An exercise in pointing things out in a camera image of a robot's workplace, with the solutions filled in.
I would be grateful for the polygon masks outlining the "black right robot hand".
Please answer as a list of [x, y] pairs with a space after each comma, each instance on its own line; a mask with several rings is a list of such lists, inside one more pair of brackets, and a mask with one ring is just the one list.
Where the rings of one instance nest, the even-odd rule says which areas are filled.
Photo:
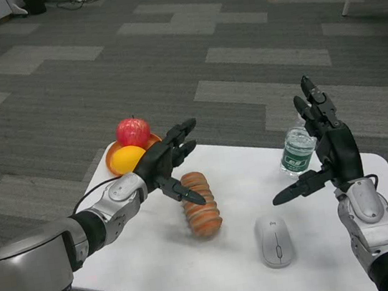
[[273, 198], [278, 206], [298, 196], [309, 196], [333, 185], [347, 191], [349, 182], [364, 176], [359, 149], [346, 123], [336, 116], [336, 107], [330, 97], [320, 90], [306, 75], [301, 78], [305, 99], [293, 98], [295, 108], [305, 123], [308, 134], [317, 139], [316, 154], [322, 166], [320, 171], [307, 171]]

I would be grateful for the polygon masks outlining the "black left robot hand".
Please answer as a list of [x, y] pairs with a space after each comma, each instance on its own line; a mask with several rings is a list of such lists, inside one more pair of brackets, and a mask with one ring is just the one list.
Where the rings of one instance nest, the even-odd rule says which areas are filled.
[[176, 201], [186, 200], [200, 206], [206, 204], [200, 194], [171, 176], [173, 169], [180, 166], [197, 145], [195, 140], [185, 142], [186, 136], [191, 133], [196, 123], [195, 118], [190, 118], [175, 125], [162, 141], [152, 144], [138, 161], [133, 173], [143, 179], [148, 193], [160, 189]]

